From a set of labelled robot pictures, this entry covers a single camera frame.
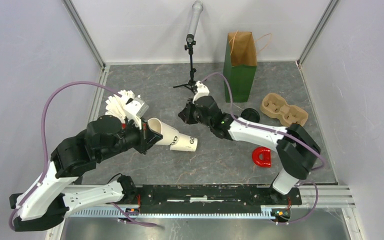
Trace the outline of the black tripod with grey tube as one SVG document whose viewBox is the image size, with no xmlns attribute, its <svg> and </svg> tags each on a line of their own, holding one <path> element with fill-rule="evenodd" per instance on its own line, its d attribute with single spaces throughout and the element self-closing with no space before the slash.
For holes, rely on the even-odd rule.
<svg viewBox="0 0 384 240">
<path fill-rule="evenodd" d="M 186 44 L 184 45 L 184 50 L 187 51 L 189 55 L 189 66 L 190 66 L 189 80 L 187 83 L 175 85 L 173 86 L 173 88 L 177 89 L 177 88 L 184 87 L 190 90 L 193 94 L 195 94 L 195 90 L 196 90 L 195 72 L 197 70 L 194 68 L 193 54 L 194 54 L 194 46 L 196 45 L 196 41 L 195 41 L 196 31 L 198 28 L 198 23 L 199 23 L 201 13 L 204 10 L 204 4 L 201 0 L 196 0 L 193 3 L 191 8 L 192 8 L 192 15 L 189 21 L 189 26 L 188 26 L 188 30 L 185 38 Z"/>
</svg>

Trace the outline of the black plastic cup lid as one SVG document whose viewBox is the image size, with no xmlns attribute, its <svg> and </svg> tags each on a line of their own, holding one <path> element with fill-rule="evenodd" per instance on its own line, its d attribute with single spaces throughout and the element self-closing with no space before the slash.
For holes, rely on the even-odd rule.
<svg viewBox="0 0 384 240">
<path fill-rule="evenodd" d="M 244 109 L 241 112 L 240 117 L 253 123 L 259 123 L 261 119 L 259 112 L 254 108 Z"/>
</svg>

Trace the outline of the green brown paper bag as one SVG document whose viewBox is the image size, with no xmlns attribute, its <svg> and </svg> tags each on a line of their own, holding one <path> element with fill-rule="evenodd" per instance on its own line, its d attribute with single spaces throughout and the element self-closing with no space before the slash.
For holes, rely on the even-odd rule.
<svg viewBox="0 0 384 240">
<path fill-rule="evenodd" d="M 251 94 L 259 53 L 255 41 L 251 31 L 227 34 L 222 74 L 228 81 L 235 103 L 247 102 Z"/>
</svg>

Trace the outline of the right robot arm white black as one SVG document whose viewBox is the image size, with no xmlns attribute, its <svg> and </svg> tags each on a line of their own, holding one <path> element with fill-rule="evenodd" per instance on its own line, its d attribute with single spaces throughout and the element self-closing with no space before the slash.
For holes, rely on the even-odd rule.
<svg viewBox="0 0 384 240">
<path fill-rule="evenodd" d="M 268 126 L 223 112 L 212 96 L 188 99 L 178 114 L 188 125 L 202 124 L 220 139 L 255 144 L 277 153 L 282 169 L 271 184 L 269 199 L 282 204 L 299 181 L 307 179 L 321 158 L 321 149 L 299 124 Z"/>
</svg>

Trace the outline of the brown pulp cup carriers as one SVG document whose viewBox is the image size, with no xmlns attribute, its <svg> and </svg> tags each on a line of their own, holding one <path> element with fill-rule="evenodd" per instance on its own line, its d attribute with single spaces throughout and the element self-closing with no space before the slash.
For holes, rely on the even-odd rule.
<svg viewBox="0 0 384 240">
<path fill-rule="evenodd" d="M 278 119 L 282 126 L 290 127 L 292 124 L 304 126 L 309 114 L 296 105 L 290 105 L 277 93 L 268 93 L 262 100 L 259 109 L 263 114 Z"/>
</svg>

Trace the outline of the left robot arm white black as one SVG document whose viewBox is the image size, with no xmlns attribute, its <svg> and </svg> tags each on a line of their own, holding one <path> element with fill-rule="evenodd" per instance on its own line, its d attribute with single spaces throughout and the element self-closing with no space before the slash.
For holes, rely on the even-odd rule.
<svg viewBox="0 0 384 240">
<path fill-rule="evenodd" d="M 119 201 L 133 203 L 138 190 L 127 175 L 87 190 L 68 193 L 65 189 L 102 161 L 130 149 L 146 154 L 162 138 L 147 122 L 124 124 L 112 115 L 89 122 L 86 129 L 56 147 L 47 170 L 29 190 L 10 196 L 14 210 L 11 228 L 16 232 L 45 231 L 86 208 Z"/>
</svg>

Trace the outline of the white paper coffee cup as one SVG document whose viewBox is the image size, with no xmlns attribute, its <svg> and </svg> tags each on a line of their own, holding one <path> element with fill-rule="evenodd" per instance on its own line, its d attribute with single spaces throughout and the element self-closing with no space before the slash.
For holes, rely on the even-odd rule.
<svg viewBox="0 0 384 240">
<path fill-rule="evenodd" d="M 147 123 L 152 131 L 162 135 L 162 139 L 157 141 L 156 145 L 172 146 L 178 142 L 180 133 L 176 128 L 155 117 L 150 118 Z"/>
</svg>

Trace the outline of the red horseshoe shaped object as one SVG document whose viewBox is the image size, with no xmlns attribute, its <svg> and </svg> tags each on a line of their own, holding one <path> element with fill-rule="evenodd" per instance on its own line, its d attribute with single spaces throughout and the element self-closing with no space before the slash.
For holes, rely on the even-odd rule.
<svg viewBox="0 0 384 240">
<path fill-rule="evenodd" d="M 261 168 L 270 168 L 272 166 L 271 150 L 267 147 L 260 146 L 255 148 L 251 158 L 254 164 Z"/>
</svg>

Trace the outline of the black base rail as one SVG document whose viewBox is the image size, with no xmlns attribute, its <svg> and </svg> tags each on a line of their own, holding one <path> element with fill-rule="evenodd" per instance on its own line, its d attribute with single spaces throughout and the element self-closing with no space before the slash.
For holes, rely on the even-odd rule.
<svg viewBox="0 0 384 240">
<path fill-rule="evenodd" d="M 254 214 L 262 206 L 301 205 L 294 187 L 283 195 L 263 184 L 198 184 L 138 186 L 120 205 L 138 205 L 141 214 Z"/>
</svg>

